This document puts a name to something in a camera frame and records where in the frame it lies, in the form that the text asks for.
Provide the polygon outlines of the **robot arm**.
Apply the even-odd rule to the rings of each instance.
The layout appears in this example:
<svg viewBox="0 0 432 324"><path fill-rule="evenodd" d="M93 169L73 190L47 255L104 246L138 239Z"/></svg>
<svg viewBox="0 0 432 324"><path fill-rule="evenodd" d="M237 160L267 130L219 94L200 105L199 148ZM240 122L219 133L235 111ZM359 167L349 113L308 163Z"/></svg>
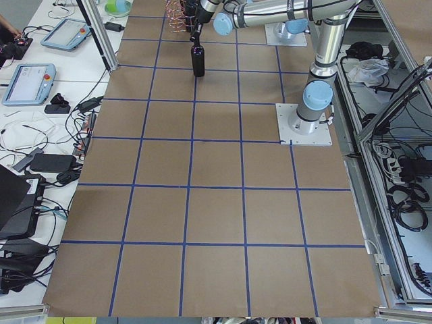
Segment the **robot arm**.
<svg viewBox="0 0 432 324"><path fill-rule="evenodd" d="M301 102L290 114L295 131L316 128L333 98L336 60L350 14L358 1L184 1L186 23L192 41L192 68L196 77L205 74L205 50L200 36L206 24L227 36L242 28L253 31L274 25L278 39L286 35L312 32L315 58L307 83L300 92Z"/></svg>

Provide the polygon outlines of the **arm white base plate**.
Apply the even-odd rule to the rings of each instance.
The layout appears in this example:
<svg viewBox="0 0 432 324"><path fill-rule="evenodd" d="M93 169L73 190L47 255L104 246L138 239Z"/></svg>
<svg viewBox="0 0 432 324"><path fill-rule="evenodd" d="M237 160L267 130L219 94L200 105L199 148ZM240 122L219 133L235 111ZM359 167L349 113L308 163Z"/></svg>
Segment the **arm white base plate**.
<svg viewBox="0 0 432 324"><path fill-rule="evenodd" d="M324 113L317 121L304 121L297 114L298 104L276 103L279 142L294 146L331 146L331 134Z"/></svg>
<svg viewBox="0 0 432 324"><path fill-rule="evenodd" d="M265 34L268 45L305 47L307 41L305 37L306 27L288 26L286 23L273 23L265 25Z"/></svg>

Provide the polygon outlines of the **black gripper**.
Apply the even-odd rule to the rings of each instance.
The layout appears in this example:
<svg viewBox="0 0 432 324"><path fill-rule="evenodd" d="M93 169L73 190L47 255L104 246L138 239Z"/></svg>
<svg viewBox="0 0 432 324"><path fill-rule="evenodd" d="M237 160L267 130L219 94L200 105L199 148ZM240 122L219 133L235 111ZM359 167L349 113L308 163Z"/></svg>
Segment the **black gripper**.
<svg viewBox="0 0 432 324"><path fill-rule="evenodd" d="M196 21L191 28L190 41L194 46L200 46L200 35L203 24L209 23L216 11L215 3L199 3L196 9Z"/></svg>

